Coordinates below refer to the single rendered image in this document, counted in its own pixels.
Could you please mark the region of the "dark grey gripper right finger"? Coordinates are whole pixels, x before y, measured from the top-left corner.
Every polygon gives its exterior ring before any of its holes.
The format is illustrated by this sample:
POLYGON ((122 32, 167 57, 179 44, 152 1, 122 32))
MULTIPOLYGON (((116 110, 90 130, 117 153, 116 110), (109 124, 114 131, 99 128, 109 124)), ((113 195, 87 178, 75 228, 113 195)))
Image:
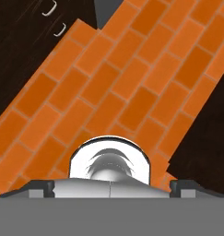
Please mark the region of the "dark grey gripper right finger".
POLYGON ((214 198, 223 197, 223 194, 208 190, 193 180, 170 181, 170 197, 179 198, 214 198))

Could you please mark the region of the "white and silver round object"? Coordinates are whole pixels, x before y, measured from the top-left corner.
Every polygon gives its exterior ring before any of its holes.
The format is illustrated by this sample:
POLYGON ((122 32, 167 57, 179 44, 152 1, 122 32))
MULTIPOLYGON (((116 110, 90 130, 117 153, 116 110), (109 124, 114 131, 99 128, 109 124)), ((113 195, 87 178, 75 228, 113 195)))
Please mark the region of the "white and silver round object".
POLYGON ((98 136, 71 156, 68 178, 54 182, 56 198, 168 198, 150 185, 144 151, 120 136, 98 136))

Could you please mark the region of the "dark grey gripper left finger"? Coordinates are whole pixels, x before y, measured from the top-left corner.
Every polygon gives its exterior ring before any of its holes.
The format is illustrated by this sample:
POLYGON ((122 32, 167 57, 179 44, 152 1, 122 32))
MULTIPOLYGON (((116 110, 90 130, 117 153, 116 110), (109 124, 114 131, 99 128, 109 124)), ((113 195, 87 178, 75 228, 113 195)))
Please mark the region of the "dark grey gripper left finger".
POLYGON ((0 197, 48 198, 54 197, 53 189, 52 180, 32 180, 18 189, 0 194, 0 197))

